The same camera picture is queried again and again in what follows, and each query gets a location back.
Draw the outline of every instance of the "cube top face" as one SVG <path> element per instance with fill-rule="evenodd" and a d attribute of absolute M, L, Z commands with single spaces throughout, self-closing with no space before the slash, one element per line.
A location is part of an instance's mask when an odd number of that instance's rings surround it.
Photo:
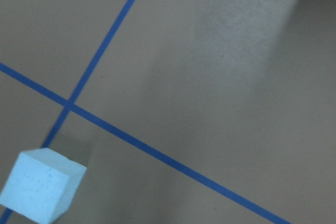
<path fill-rule="evenodd" d="M 86 168 L 54 154 L 47 148 L 21 152 L 0 194 L 0 204 L 40 224 L 50 224 L 63 214 Z"/>

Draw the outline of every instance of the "blue tape cross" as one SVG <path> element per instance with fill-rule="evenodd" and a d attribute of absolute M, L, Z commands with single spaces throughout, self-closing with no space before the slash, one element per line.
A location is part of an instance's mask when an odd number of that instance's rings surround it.
<path fill-rule="evenodd" d="M 153 147 L 145 144 L 144 142 L 138 140 L 137 138 L 127 134 L 126 132 L 118 129 L 117 127 L 109 124 L 108 122 L 100 119 L 99 117 L 89 113 L 88 111 L 82 109 L 81 107 L 75 105 L 76 99 L 79 97 L 81 91 L 83 90 L 85 84 L 87 83 L 88 79 L 90 78 L 91 74 L 93 73 L 95 67 L 97 66 L 100 58 L 102 57 L 103 53 L 105 52 L 106 48 L 108 47 L 110 41 L 113 39 L 114 35 L 116 34 L 119 26 L 121 25 L 122 21 L 124 20 L 126 14 L 128 13 L 129 9 L 133 5 L 135 0 L 127 0 L 123 9 L 121 10 L 120 14 L 116 18 L 115 22 L 113 23 L 111 29 L 105 36 L 103 42 L 101 43 L 100 47 L 98 48 L 96 54 L 94 55 L 93 59 L 91 60 L 89 66 L 85 70 L 84 74 L 82 75 L 80 81 L 78 82 L 76 88 L 72 92 L 69 100 L 59 96 L 58 94 L 48 90 L 47 88 L 41 86 L 37 82 L 30 80 L 29 78 L 25 77 L 24 75 L 16 72 L 15 70 L 9 68 L 8 66 L 0 63 L 0 71 L 3 73 L 11 76 L 12 78 L 16 79 L 17 81 L 23 83 L 24 85 L 34 89 L 38 93 L 44 95 L 45 97 L 53 100 L 54 102 L 62 105 L 64 108 L 59 115 L 58 119 L 56 120 L 54 126 L 52 127 L 51 131 L 49 132 L 47 138 L 45 139 L 44 143 L 41 147 L 49 146 L 56 133 L 64 123 L 67 115 L 70 111 L 76 113 L 77 115 L 85 118 L 86 120 L 90 121 L 91 123 L 101 127 L 102 129 L 110 132 L 111 134 L 119 137 L 120 139 L 128 142 L 129 144 L 133 145 L 134 147 L 146 152 L 147 154 L 155 157 L 156 159 L 162 161 L 163 163 L 173 167 L 177 171 L 187 175 L 188 177 L 198 181 L 199 183 L 205 185 L 206 187 L 220 193 L 221 195 L 231 199 L 232 201 L 240 204 L 241 206 L 253 211 L 254 213 L 266 218 L 267 220 L 276 223 L 276 224 L 290 224 L 288 221 L 280 218 L 279 216 L 271 213 L 270 211 L 260 207 L 259 205 L 245 199 L 244 197 L 236 194 L 235 192 L 229 190 L 228 188 L 214 182 L 213 180 L 205 177 L 204 175 L 192 170 L 191 168 L 183 165 L 182 163 L 174 160 L 173 158 L 165 155 L 164 153 L 154 149 Z M 0 218 L 0 224 L 5 224 L 7 220 L 10 218 L 12 214 L 12 210 L 6 209 Z"/>

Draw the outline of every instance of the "gray surface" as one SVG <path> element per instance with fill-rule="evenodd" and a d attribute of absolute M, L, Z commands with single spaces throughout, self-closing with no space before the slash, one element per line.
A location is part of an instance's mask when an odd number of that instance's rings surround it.
<path fill-rule="evenodd" d="M 0 61 L 68 97 L 125 0 L 50 1 L 1 0 Z M 77 104 L 292 223 L 334 223 L 335 17 L 335 0 L 137 0 Z M 3 185 L 60 107 L 0 78 Z M 76 115 L 52 148 L 88 165 L 59 224 L 269 223 Z"/>

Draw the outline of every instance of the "foam block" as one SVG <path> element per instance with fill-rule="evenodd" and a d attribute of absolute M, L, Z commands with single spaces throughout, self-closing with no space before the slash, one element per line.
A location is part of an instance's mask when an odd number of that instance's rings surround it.
<path fill-rule="evenodd" d="M 48 148 L 21 152 L 0 204 L 39 224 L 50 224 L 70 207 L 85 171 Z"/>

